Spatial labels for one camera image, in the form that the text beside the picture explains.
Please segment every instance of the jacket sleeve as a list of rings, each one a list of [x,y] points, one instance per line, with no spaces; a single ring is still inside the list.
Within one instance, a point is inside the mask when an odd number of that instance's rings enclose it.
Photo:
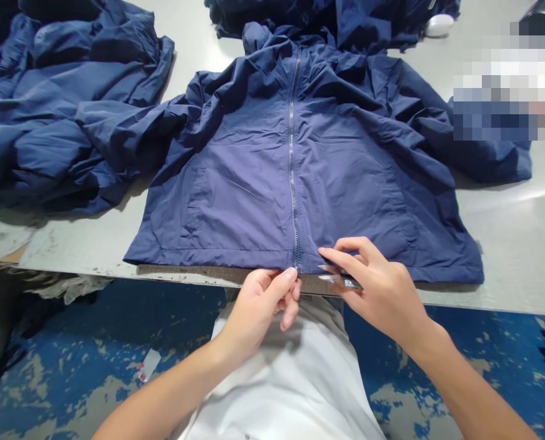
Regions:
[[[391,118],[425,138],[421,148],[427,154],[468,177],[482,183],[531,178],[530,141],[471,140],[474,133],[463,133],[460,126],[454,130],[452,107],[402,60],[391,69],[387,101]]]

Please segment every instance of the white object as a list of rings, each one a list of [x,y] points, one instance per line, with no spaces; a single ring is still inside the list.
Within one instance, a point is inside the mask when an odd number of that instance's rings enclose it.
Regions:
[[[454,18],[447,14],[437,14],[429,19],[425,27],[427,37],[446,37],[454,25]]]
[[[148,379],[150,379],[150,376],[152,376],[154,370],[158,366],[160,359],[162,359],[162,356],[160,356],[159,352],[153,349],[148,351],[148,354],[144,358],[144,362],[142,362],[138,368],[138,379],[140,382],[148,382]]]
[[[212,337],[231,308],[217,318]],[[207,395],[171,439],[385,439],[339,312],[323,298],[302,298],[286,332],[280,319],[279,313],[258,352]]]

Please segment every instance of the table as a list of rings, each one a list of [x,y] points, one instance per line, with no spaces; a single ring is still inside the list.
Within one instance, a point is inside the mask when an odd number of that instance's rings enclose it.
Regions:
[[[176,61],[163,101],[184,93],[197,70],[220,72],[243,55],[240,40],[217,39],[209,11],[197,0],[133,0],[153,10],[158,35],[176,44]],[[438,93],[453,94],[454,75],[465,72],[488,47],[487,35],[509,34],[529,0],[466,1],[451,35],[426,40],[404,58]],[[532,145],[533,178],[513,185],[481,186],[459,180],[464,224],[483,250],[482,286],[420,285],[426,304],[545,315],[545,141]],[[136,267],[122,261],[138,231],[149,181],[137,182],[122,203],[93,217],[42,219],[31,213],[0,211],[0,259],[23,244],[18,267],[235,287],[244,269]],[[329,294],[328,285],[307,277],[304,292]]]

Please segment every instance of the person's right hand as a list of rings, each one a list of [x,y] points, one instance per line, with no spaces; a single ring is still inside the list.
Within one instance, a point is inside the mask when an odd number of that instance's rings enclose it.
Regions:
[[[352,256],[343,250],[358,251]],[[389,262],[366,237],[340,238],[319,253],[344,268],[362,290],[334,284],[345,302],[366,321],[390,336],[406,352],[421,349],[445,330],[427,316],[407,268]]]

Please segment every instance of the navy blue jacket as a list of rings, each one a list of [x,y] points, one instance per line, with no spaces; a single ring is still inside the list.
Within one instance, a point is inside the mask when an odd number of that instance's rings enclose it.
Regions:
[[[245,57],[160,106],[83,109],[106,149],[169,144],[125,261],[318,273],[319,246],[364,235],[416,281],[482,282],[448,165],[514,182],[527,148],[455,141],[451,108],[404,61],[289,33],[247,25]]]
[[[157,38],[153,13],[121,0],[19,7],[11,18],[10,2],[0,3],[0,207],[115,206],[136,177],[160,167],[165,150],[126,139],[106,148],[81,114],[86,101],[98,112],[155,104],[174,43]]]
[[[255,21],[274,30],[291,25],[306,34],[330,34],[340,50],[376,54],[419,41],[438,13],[459,16],[460,0],[204,0],[220,37],[241,37]]]

